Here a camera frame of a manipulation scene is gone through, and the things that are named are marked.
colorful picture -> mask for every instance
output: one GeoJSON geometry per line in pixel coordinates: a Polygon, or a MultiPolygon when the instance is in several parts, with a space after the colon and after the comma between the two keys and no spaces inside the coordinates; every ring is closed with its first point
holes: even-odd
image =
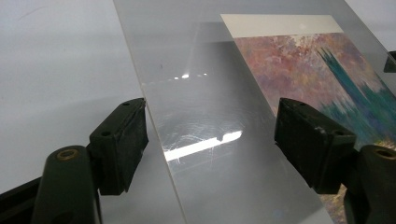
{"type": "Polygon", "coordinates": [[[305,102],[358,136],[355,148],[395,148],[396,99],[344,33],[234,39],[276,115],[305,102]]]}

scratch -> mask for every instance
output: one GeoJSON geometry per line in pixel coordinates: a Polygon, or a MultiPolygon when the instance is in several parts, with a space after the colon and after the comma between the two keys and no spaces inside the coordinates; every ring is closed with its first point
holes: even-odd
{"type": "Polygon", "coordinates": [[[34,13],[34,12],[36,12],[36,11],[42,9],[42,8],[44,8],[44,7],[38,7],[38,8],[36,8],[35,10],[32,10],[32,11],[30,11],[30,12],[24,14],[23,16],[21,16],[21,17],[18,19],[18,21],[20,21],[21,19],[23,19],[23,18],[29,16],[30,14],[32,14],[32,13],[34,13]]]}

transparent plastic sheet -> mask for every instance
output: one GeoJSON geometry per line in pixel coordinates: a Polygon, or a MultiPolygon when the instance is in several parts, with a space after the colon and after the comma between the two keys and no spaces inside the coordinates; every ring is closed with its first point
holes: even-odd
{"type": "Polygon", "coordinates": [[[374,70],[386,51],[341,0],[114,0],[188,223],[332,223],[274,143],[275,117],[220,14],[332,15],[374,70]]]}

painting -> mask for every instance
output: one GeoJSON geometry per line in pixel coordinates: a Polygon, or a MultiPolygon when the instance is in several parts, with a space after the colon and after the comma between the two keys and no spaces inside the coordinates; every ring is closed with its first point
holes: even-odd
{"type": "MultiPolygon", "coordinates": [[[[298,100],[355,133],[356,149],[395,149],[396,98],[331,16],[222,17],[275,116],[280,97],[298,100]]],[[[344,193],[321,197],[335,223],[344,193]]]]}

